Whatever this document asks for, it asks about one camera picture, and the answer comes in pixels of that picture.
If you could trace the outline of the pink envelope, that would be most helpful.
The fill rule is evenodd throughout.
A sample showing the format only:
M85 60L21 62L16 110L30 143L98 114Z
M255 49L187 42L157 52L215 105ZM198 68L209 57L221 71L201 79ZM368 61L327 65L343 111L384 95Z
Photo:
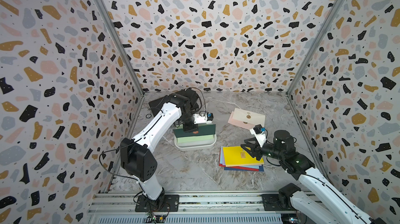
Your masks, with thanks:
M255 127L255 125L233 119L233 115L234 115L234 112L232 112L229 117L229 120L228 120L229 124L236 126L236 127L243 128L243 129L247 129L247 130L251 130Z

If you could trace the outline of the right corner aluminium post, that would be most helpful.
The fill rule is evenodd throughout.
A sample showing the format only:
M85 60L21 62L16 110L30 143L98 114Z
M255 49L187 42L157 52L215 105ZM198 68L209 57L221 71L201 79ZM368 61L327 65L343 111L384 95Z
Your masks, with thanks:
M319 48L322 40L325 37L325 34L327 34L328 30L330 29L333 21L335 20L337 14L344 2L345 2L345 0L335 0L335 2L333 3L331 10L329 11L326 19L324 20L323 24L321 25L320 30L316 34L314 41L311 43L311 46L310 46L308 52L306 53L304 60L302 61L294 79L292 80L292 82L286 92L286 96L288 98L290 98L290 95L292 94L292 92L294 92L296 84L301 79L303 72L305 71L307 65L311 61L314 53Z

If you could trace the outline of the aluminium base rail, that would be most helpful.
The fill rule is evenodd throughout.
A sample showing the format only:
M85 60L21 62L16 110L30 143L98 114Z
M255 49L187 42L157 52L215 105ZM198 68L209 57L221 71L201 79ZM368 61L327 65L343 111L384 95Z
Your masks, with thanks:
M318 198L305 193L316 203ZM264 211L262 194L277 191L168 192L179 195L177 212L135 212L139 193L97 194L88 224L315 224L297 210Z

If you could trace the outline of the white storage box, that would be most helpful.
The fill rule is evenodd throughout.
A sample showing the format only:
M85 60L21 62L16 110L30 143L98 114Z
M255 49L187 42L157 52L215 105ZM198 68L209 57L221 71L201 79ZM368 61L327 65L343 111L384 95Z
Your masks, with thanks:
M212 148L217 141L215 128L203 127L195 132L174 130L175 146L181 151L194 151Z

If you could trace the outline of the light green envelope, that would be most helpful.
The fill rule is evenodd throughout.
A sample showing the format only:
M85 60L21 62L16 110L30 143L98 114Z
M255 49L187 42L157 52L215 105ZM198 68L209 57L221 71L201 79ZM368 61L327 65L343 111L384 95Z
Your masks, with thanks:
M215 135L197 135L187 137L175 137L179 146L197 146L197 145L210 145L215 141Z

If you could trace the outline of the dark green envelope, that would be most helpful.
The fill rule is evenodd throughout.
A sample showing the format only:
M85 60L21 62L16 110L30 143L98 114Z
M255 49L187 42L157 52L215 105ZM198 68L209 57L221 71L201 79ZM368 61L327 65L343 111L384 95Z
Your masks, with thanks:
M184 132L183 128L174 129L174 135L176 138L186 138L190 136L205 136L214 135L216 133L216 125L214 124L202 124L198 126L196 131Z

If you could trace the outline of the yellow envelope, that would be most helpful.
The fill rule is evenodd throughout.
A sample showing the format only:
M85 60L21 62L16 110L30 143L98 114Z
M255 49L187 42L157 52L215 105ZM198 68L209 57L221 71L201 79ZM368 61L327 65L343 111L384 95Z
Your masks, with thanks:
M263 165L264 159L257 161L251 158L240 146L223 147L225 164L227 167L233 166L259 166Z

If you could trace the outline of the left corner aluminium post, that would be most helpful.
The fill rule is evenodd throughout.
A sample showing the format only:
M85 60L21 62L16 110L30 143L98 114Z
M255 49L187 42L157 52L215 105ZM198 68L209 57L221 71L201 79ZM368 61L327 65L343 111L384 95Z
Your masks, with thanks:
M117 34L114 24L108 15L108 10L105 6L104 1L103 0L93 0L93 1L94 1L94 4L97 6L97 8L99 10L99 14L104 21L105 28L107 29L108 33L110 34L110 37L113 40L115 47L116 47L118 53L120 54L120 56L123 60L123 63L128 71L128 74L130 75L130 77L133 81L135 90L138 92L139 96L142 98L144 96L144 92L143 92L143 90L140 86L139 80L132 68L132 64L131 64L131 62L128 58L128 55L123 47L123 44Z

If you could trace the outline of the light blue envelope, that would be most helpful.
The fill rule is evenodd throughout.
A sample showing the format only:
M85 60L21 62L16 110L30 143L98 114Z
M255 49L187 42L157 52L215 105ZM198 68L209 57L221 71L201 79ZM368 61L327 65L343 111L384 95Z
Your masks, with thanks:
M227 167L225 164L225 158L224 158L224 151L223 147L220 148L220 160L219 160L219 166L223 167L224 170L228 171L264 171L263 166L233 166L233 167Z

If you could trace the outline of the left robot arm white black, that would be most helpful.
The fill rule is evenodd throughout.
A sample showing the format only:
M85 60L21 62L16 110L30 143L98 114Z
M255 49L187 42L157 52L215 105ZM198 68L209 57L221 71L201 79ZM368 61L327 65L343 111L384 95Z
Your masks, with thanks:
M163 99L151 122L133 138L124 138L120 145L121 167L137 181L143 194L153 202L162 201L165 190L155 175L157 160L153 152L167 130L177 121L183 125L185 133L198 131L195 119L199 95L192 89L172 93Z

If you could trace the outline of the corner aluminium post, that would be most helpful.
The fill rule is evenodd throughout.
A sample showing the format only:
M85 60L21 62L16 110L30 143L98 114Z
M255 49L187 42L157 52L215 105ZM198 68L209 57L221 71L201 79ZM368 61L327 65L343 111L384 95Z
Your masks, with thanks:
M337 14L344 2L345 2L345 0L335 0L335 2L333 3L331 10L329 11L326 19L324 20L323 24L321 25L320 30L316 34L314 41L311 43L311 46L310 46L308 52L306 53L304 60L302 61L294 79L292 80L292 82L286 92L286 96L288 98L290 98L290 95L292 94L292 92L294 92L296 84L301 79L303 72L305 71L307 65L311 61L314 53L319 48L322 40L325 37L325 34L327 34L328 30L330 29L333 21L335 20Z
M108 10L105 6L104 1L103 0L93 0L93 1L94 1L94 4L97 6L97 8L99 10L99 14L104 21L105 28L107 29L108 33L110 34L110 37L113 40L115 47L116 47L118 53L120 54L120 56L123 60L123 63L128 71L128 74L130 75L130 77L133 81L135 90L138 92L139 96L142 98L144 96L144 92L143 92L143 90L140 86L139 80L132 68L132 64L131 64L131 62L128 58L128 55L123 47L123 44L117 34L114 24L108 15Z

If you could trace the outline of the red envelope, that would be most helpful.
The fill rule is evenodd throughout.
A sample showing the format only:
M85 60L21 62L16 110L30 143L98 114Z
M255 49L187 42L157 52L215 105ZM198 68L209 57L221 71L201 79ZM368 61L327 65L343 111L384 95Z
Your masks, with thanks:
M221 153L220 154L220 163L219 163L219 166L220 167L226 167L226 165L225 165L225 159L224 159L224 156L223 156L223 154Z

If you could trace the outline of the black briefcase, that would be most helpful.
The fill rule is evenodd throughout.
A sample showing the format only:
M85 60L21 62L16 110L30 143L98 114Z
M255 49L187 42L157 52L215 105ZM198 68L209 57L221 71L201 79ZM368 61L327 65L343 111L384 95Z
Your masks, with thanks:
M165 103L169 102L169 96L166 95L162 98L153 100L149 102L149 109L153 117L156 117L159 112L165 113L163 106Z

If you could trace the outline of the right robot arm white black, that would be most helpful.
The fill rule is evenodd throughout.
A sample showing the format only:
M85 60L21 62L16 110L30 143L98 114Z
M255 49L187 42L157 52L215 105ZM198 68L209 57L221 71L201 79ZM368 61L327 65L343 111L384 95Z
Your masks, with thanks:
M246 139L241 148L260 161L272 158L296 181L307 187L319 200L316 203L293 183L279 190L277 205L294 209L316 224L383 224L382 218L372 218L348 200L320 172L316 165L295 148L295 138L286 130L274 132L273 142L267 141L267 131L261 125L251 129L253 138Z

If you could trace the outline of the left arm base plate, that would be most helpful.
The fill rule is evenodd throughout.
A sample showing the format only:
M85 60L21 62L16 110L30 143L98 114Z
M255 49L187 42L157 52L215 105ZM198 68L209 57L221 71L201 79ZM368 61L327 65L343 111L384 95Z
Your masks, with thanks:
M167 194L157 200L150 200L144 195L140 195L136 201L135 212L177 212L179 208L179 195Z

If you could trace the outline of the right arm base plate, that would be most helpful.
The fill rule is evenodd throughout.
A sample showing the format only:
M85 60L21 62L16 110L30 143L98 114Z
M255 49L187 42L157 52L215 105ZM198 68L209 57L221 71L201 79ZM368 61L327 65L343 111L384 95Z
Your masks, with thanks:
M264 211L286 211L295 210L287 196L281 194L262 194L261 201Z

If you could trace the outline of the dark blue envelope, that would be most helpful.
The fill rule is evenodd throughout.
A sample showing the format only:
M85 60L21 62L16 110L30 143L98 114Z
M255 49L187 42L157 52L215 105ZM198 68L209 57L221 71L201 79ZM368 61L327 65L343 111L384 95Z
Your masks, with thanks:
M236 167L224 167L224 170L226 171L256 171L256 172L264 172L264 167L263 166L236 166Z

